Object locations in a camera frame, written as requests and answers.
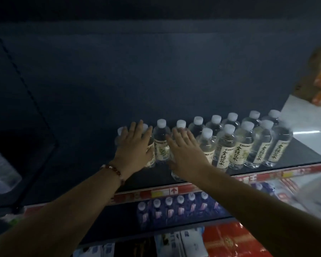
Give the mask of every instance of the bottle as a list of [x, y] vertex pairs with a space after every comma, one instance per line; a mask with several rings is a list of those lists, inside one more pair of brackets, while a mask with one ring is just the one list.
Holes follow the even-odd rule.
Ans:
[[166, 223], [172, 223], [175, 221], [175, 215], [174, 215], [174, 206], [172, 203], [172, 198], [167, 197], [165, 199], [165, 216], [166, 216]]
[[230, 157], [233, 155], [235, 148], [234, 130], [234, 125], [226, 124], [223, 130], [218, 133], [215, 140], [216, 150], [213, 165], [216, 165], [217, 168], [224, 172], [228, 168]]
[[261, 165], [271, 145], [274, 135], [274, 131], [272, 131], [273, 125], [274, 123], [270, 120], [262, 120], [261, 125], [253, 129], [252, 135], [254, 142], [244, 163], [245, 166], [258, 168]]
[[20, 181], [19, 173], [0, 154], [0, 194], [11, 191]]
[[281, 116], [281, 112], [277, 110], [270, 110], [269, 114], [266, 116], [263, 116], [261, 120], [270, 120], [274, 123], [274, 125], [279, 124], [279, 117]]
[[292, 129], [286, 121], [280, 121], [272, 130], [274, 138], [263, 161], [264, 165], [270, 167], [276, 165], [293, 137]]
[[219, 131], [221, 131], [223, 128], [221, 127], [221, 116], [219, 115], [213, 115], [212, 120], [206, 124], [206, 127], [213, 130], [213, 140], [215, 140], [216, 135]]
[[[176, 127], [174, 127], [174, 128], [176, 128], [178, 132], [181, 131], [181, 130], [180, 130], [181, 128], [184, 129], [184, 130], [188, 130], [188, 129], [185, 127], [186, 125], [187, 125], [186, 121], [184, 121], [184, 120], [178, 120], [177, 123], [176, 123]], [[175, 157], [174, 157], [173, 153], [171, 152], [171, 150], [170, 150], [170, 159], [171, 159], [173, 162], [175, 162]], [[180, 177], [178, 177], [178, 176], [177, 176], [175, 173], [173, 173], [173, 172], [171, 172], [171, 176], [173, 177], [173, 179], [174, 179], [175, 181], [184, 182], [183, 179], [181, 179]]]
[[245, 121], [251, 122], [251, 123], [254, 124], [254, 128], [256, 128], [259, 125], [261, 125], [261, 122], [258, 119], [260, 115], [261, 115], [261, 113], [258, 112], [258, 111], [251, 111], [249, 113], [249, 116], [243, 119], [242, 123], [245, 122]]
[[201, 116], [195, 116], [194, 122], [189, 124], [188, 129], [191, 131], [193, 136], [196, 138], [202, 133], [202, 129], [204, 128], [203, 118]]
[[157, 121], [157, 126], [153, 130], [153, 137], [155, 139], [155, 154], [156, 162], [164, 163], [170, 157], [170, 149], [168, 143], [165, 139], [165, 135], [171, 135], [170, 128], [166, 125], [164, 119], [159, 119]]
[[227, 119], [224, 119], [221, 122], [221, 126], [225, 126], [226, 124], [231, 124], [235, 127], [235, 129], [238, 129], [240, 127], [240, 123], [237, 121], [238, 114], [236, 113], [229, 113], [227, 116]]
[[[148, 129], [148, 125], [143, 123], [143, 135], [146, 132], [146, 130]], [[147, 149], [150, 149], [151, 147], [153, 147], [153, 149], [155, 148], [155, 139], [153, 138], [153, 135], [151, 135], [150, 137], [150, 141], [149, 144], [147, 146]], [[152, 159], [145, 165], [146, 168], [153, 168], [156, 165], [156, 157], [155, 157], [155, 150], [153, 150], [153, 155], [152, 155]]]
[[121, 136], [121, 133], [123, 131], [124, 127], [120, 127], [118, 129], [118, 136], [115, 137], [115, 140], [114, 140], [114, 144], [115, 144], [115, 147], [117, 148], [120, 144], [119, 144], [119, 139], [120, 139], [120, 136]]
[[188, 216], [193, 216], [195, 215], [195, 210], [196, 210], [196, 200], [195, 200], [195, 194], [194, 193], [189, 193], [188, 194], [188, 206], [187, 206], [187, 215]]
[[200, 198], [200, 205], [197, 210], [197, 214], [199, 216], [203, 216], [207, 213], [208, 211], [208, 194], [206, 192], [201, 192], [201, 198]]
[[179, 195], [177, 196], [177, 207], [176, 207], [176, 217], [177, 221], [182, 220], [184, 218], [184, 212], [185, 212], [185, 207], [184, 207], [184, 196]]
[[163, 211], [161, 208], [161, 201], [157, 198], [153, 201], [153, 208], [152, 208], [152, 218], [154, 225], [161, 223], [163, 217]]
[[149, 211], [146, 207], [146, 203], [143, 201], [138, 204], [137, 217], [141, 228], [145, 229], [146, 226], [148, 225], [150, 218], [149, 218]]
[[229, 166], [239, 170], [244, 166], [249, 151], [253, 145], [252, 129], [254, 124], [248, 121], [242, 122], [241, 128], [235, 131], [235, 149]]
[[203, 128], [202, 134], [197, 136], [196, 140], [200, 145], [201, 150], [204, 152], [209, 163], [213, 161], [215, 142], [212, 138], [213, 130], [209, 128]]

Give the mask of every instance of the hand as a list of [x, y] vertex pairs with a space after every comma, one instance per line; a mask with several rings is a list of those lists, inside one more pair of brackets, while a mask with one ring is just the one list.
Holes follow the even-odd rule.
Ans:
[[148, 143], [152, 134], [150, 126], [143, 135], [143, 121], [132, 122], [130, 130], [124, 127], [119, 139], [120, 145], [115, 153], [111, 165], [121, 172], [124, 180], [128, 179], [133, 173], [141, 170], [153, 156], [153, 147], [147, 150]]
[[176, 175], [193, 183], [200, 176], [201, 170], [211, 164], [190, 131], [182, 129], [179, 133], [174, 128], [172, 133], [176, 142], [169, 135], [166, 140], [176, 162], [168, 161], [168, 164]]

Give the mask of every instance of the red beaded bracelet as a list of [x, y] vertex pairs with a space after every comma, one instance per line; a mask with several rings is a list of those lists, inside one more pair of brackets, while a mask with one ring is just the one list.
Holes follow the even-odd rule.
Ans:
[[119, 176], [120, 183], [121, 183], [120, 185], [123, 186], [125, 184], [125, 180], [121, 176], [121, 172], [118, 171], [116, 167], [114, 167], [113, 165], [110, 165], [110, 164], [106, 164], [106, 165], [103, 165], [101, 168], [108, 168], [110, 170], [113, 170]]

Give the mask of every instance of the person's right hand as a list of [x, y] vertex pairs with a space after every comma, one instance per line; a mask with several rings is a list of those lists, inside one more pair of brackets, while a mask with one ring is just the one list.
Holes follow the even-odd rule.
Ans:
[[172, 133], [175, 141], [169, 135], [166, 140], [176, 162], [168, 161], [168, 164], [176, 175], [193, 183], [200, 176], [201, 170], [211, 164], [190, 131], [182, 129], [179, 133], [174, 128]]

